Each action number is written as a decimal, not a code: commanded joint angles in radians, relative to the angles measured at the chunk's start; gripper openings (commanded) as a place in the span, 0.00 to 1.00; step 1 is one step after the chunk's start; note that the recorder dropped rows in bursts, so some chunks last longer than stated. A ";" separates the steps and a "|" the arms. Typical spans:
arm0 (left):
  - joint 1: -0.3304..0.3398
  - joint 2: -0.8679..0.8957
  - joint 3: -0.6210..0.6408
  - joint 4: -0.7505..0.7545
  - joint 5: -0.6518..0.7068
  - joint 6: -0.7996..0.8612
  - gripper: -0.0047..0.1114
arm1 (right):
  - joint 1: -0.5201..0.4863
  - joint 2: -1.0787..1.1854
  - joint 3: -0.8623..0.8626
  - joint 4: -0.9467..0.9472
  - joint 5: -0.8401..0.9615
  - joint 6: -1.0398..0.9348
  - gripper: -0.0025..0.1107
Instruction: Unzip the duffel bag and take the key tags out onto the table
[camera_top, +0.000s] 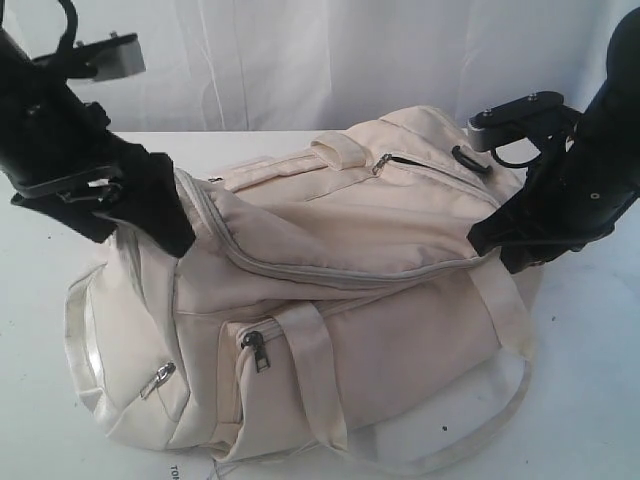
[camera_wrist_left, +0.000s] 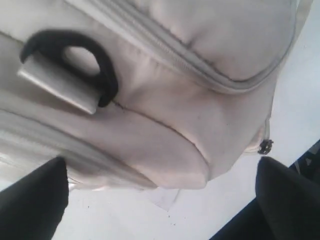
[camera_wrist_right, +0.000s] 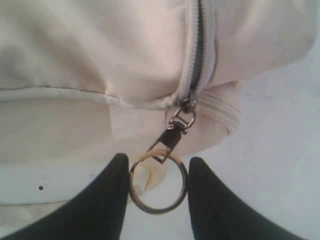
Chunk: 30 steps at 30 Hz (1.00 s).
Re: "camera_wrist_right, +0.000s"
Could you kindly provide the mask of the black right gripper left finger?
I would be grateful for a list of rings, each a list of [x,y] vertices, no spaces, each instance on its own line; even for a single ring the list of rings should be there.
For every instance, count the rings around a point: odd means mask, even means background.
[[[5,240],[118,240],[129,193],[129,159],[117,153],[71,201]]]

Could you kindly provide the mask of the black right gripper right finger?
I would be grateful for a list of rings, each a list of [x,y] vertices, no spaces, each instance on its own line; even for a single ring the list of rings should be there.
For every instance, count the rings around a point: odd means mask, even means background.
[[[188,207],[196,240],[299,240],[236,196],[200,157],[189,163]]]

